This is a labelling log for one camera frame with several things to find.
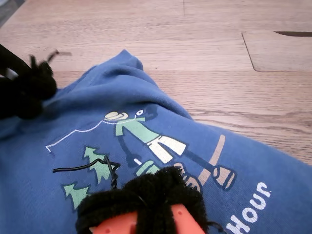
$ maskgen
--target black yarn hair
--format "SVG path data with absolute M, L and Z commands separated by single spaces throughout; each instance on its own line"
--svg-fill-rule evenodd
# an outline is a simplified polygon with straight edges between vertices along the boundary
M 30 56 L 30 60 L 31 67 L 0 45 L 0 75 L 4 76 L 0 78 L 0 119 L 12 116 L 35 118 L 43 110 L 41 102 L 56 93 L 57 84 L 48 62 L 37 64 L 34 56 Z M 8 69 L 18 76 L 9 79 L 6 76 Z
M 183 204 L 201 229 L 207 233 L 207 220 L 200 192 L 187 187 L 181 170 L 167 167 L 154 175 L 145 174 L 129 181 L 122 189 L 86 197 L 78 206 L 76 230 L 90 234 L 90 227 L 121 214 L 137 211 L 136 234 L 176 234 L 171 205 Z

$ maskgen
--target green shirt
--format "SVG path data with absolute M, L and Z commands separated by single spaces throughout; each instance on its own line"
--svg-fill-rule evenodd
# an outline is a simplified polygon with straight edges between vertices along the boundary
M 136 118 L 136 119 L 125 119 L 116 124 L 116 136 L 122 136 L 123 130 L 122 128 L 128 129 L 133 135 L 139 138 L 142 142 L 147 143 L 151 140 L 154 140 L 159 136 L 158 133 L 154 133 L 149 130 L 139 121 L 145 122 L 145 118 Z

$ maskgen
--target wood grain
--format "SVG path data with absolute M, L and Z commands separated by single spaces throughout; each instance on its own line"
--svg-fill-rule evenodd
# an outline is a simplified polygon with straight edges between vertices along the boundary
M 244 32 L 253 68 L 259 72 L 312 72 L 312 37 Z
M 312 31 L 311 12 L 310 0 L 27 0 L 0 43 L 24 59 L 71 52 L 51 64 L 60 87 L 126 48 L 195 120 L 312 164 L 312 73 L 257 72 L 242 38 Z

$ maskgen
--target wooden surface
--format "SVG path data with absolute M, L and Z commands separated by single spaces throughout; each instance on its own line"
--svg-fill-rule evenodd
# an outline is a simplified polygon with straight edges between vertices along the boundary
M 311 12 L 311 0 L 27 0 L 0 43 L 24 59 L 71 52 L 52 63 L 61 87 L 126 48 L 194 119 L 312 164 L 312 73 L 257 72 L 242 39 L 312 31 Z
M 253 68 L 259 72 L 312 72 L 312 37 L 243 32 Z

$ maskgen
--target cartoon person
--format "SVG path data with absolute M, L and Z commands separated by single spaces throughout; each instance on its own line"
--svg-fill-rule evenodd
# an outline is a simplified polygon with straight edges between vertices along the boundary
M 118 141 L 126 154 L 129 167 L 140 165 L 141 157 L 131 153 L 127 147 L 123 139 L 125 129 L 144 143 L 163 164 L 169 163 L 174 158 L 174 156 L 163 147 L 164 145 L 178 156 L 186 156 L 200 165 L 203 168 L 203 172 L 206 171 L 211 174 L 215 183 L 223 190 L 231 188 L 236 179 L 236 173 L 233 170 L 221 165 L 212 165 L 203 158 L 190 152 L 185 143 L 169 136 L 163 136 L 147 128 L 143 123 L 157 117 L 157 111 L 154 106 L 149 106 L 146 109 L 145 117 L 141 117 L 143 113 L 143 110 L 139 110 L 133 118 L 129 118 L 128 114 L 125 112 L 118 113 L 113 111 L 105 116 L 105 121 L 115 122 L 115 136 L 118 138 Z M 191 184 L 192 187 L 196 187 L 197 190 L 200 191 L 200 184 L 203 185 L 203 183 L 200 183 L 197 178 L 190 175 L 182 163 L 176 163 L 175 166 L 182 169 L 182 176 L 185 178 L 186 183 Z

